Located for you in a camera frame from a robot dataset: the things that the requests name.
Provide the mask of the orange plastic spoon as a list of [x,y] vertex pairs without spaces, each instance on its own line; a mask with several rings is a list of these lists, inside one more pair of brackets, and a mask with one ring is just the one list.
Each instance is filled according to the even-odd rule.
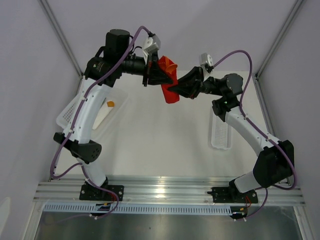
[[166,67],[165,71],[166,73],[170,74],[170,75],[173,75],[173,72],[176,71],[178,65],[173,63],[173,64],[170,64]]

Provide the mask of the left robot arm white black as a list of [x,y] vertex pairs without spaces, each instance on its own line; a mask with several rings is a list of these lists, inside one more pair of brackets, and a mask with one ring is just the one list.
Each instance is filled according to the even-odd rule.
[[53,180],[64,177],[80,166],[85,176],[80,200],[120,201],[123,189],[109,185],[99,166],[102,146],[91,139],[99,111],[116,80],[123,73],[142,76],[147,85],[175,84],[177,73],[170,70],[171,61],[158,57],[161,42],[158,36],[141,26],[134,35],[123,29],[112,29],[86,66],[82,91],[69,103],[71,117],[62,132],[54,134],[59,144],[49,169]]

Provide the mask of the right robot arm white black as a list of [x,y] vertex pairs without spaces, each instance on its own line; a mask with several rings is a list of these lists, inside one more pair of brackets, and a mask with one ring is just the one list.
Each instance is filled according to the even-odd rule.
[[230,73],[223,78],[205,77],[200,67],[194,67],[179,78],[169,91],[194,99],[200,93],[219,96],[212,101],[214,114],[236,130],[257,155],[253,170],[229,182],[228,196],[234,202],[246,197],[247,192],[274,186],[294,175],[294,146],[260,129],[244,113],[238,96],[243,93],[243,78]]

